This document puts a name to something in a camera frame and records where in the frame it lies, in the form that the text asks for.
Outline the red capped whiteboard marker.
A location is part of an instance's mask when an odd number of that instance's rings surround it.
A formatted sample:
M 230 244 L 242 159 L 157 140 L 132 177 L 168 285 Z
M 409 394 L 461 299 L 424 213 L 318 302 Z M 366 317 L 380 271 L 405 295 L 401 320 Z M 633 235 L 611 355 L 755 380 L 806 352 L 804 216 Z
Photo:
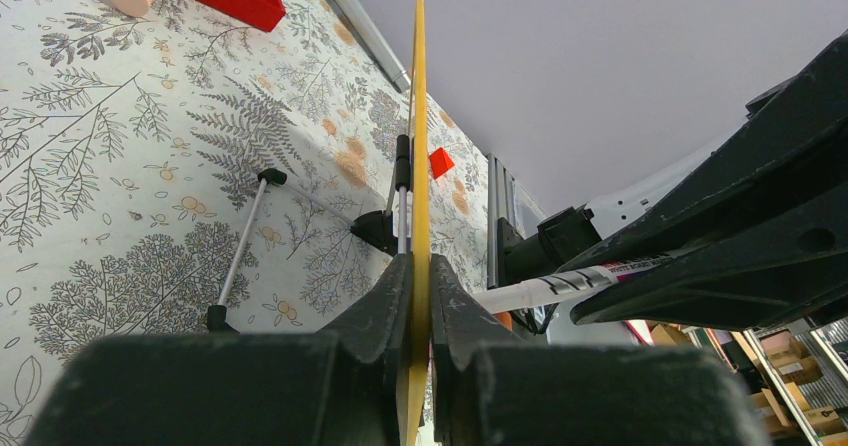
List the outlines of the red capped whiteboard marker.
M 644 273 L 682 256 L 680 251 L 556 272 L 475 294 L 473 298 L 490 313 L 536 308 L 591 294 Z

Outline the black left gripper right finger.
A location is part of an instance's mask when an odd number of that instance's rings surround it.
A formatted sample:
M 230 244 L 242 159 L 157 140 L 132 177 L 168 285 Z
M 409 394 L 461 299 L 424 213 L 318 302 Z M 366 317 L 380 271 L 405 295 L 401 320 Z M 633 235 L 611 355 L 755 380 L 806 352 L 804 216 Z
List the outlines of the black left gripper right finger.
M 703 351 L 528 342 L 474 300 L 438 254 L 430 288 L 442 444 L 770 443 L 745 385 Z

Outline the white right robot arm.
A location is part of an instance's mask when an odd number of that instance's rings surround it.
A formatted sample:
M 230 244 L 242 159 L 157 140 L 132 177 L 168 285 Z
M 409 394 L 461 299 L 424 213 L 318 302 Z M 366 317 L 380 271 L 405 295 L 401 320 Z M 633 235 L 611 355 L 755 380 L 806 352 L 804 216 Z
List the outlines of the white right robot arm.
M 582 290 L 577 324 L 725 330 L 847 315 L 847 39 L 750 101 L 723 143 L 523 237 L 496 217 L 495 284 Z

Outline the yellow framed whiteboard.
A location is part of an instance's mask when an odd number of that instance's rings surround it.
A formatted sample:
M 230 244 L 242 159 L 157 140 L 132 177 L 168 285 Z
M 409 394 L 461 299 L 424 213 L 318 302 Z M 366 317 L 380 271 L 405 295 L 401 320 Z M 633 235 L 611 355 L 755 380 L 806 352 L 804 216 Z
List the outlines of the yellow framed whiteboard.
M 397 255 L 372 289 L 308 335 L 216 333 L 203 433 L 219 444 L 413 445 L 425 401 L 431 331 L 426 6 L 418 0 L 409 119 L 413 197 Z

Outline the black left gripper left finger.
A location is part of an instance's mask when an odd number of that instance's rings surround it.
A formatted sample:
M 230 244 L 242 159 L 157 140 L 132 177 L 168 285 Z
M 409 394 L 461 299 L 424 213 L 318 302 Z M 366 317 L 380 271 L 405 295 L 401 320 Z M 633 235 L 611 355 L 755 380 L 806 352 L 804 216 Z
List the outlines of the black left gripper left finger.
M 72 360 L 30 445 L 403 445 L 412 259 L 313 333 L 113 336 Z

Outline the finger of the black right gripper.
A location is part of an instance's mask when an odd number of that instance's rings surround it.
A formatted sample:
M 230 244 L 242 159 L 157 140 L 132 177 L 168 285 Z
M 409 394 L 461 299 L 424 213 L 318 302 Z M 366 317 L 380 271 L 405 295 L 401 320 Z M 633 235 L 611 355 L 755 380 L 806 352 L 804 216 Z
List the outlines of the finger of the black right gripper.
M 845 178 L 846 35 L 746 109 L 746 122 L 658 203 L 563 269 L 646 256 L 744 229 Z
M 847 186 L 610 286 L 570 312 L 578 324 L 647 319 L 768 328 L 847 295 Z

